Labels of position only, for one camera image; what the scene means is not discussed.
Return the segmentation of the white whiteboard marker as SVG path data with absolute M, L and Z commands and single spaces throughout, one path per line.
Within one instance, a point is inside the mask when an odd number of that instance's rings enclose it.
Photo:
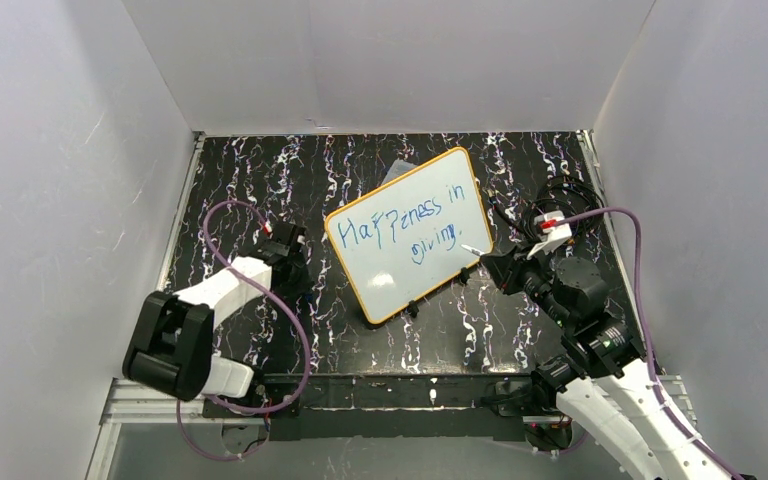
M 469 245 L 462 244 L 461 248 L 476 257 L 481 257 L 484 255 L 483 251 Z

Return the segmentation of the yellow framed whiteboard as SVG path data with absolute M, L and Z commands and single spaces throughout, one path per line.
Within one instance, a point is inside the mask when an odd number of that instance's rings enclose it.
M 380 325 L 494 248 L 468 151 L 452 148 L 330 213 L 326 234 L 365 320 Z

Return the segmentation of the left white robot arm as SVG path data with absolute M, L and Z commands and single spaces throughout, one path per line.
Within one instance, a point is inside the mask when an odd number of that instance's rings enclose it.
M 278 222 L 202 282 L 174 293 L 150 293 L 124 356 L 124 377 L 182 401 L 245 397 L 258 372 L 216 353 L 214 331 L 258 298 L 288 306 L 311 289 L 305 236 L 305 227 Z

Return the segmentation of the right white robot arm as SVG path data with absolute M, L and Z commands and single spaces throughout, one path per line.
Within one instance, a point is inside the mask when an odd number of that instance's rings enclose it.
M 652 374 L 642 339 L 606 307 L 610 292 L 591 261 L 551 265 L 543 253 L 483 254 L 504 294 L 525 294 L 562 329 L 562 351 L 520 387 L 529 409 L 579 423 L 634 479 L 739 479 L 705 443 Z

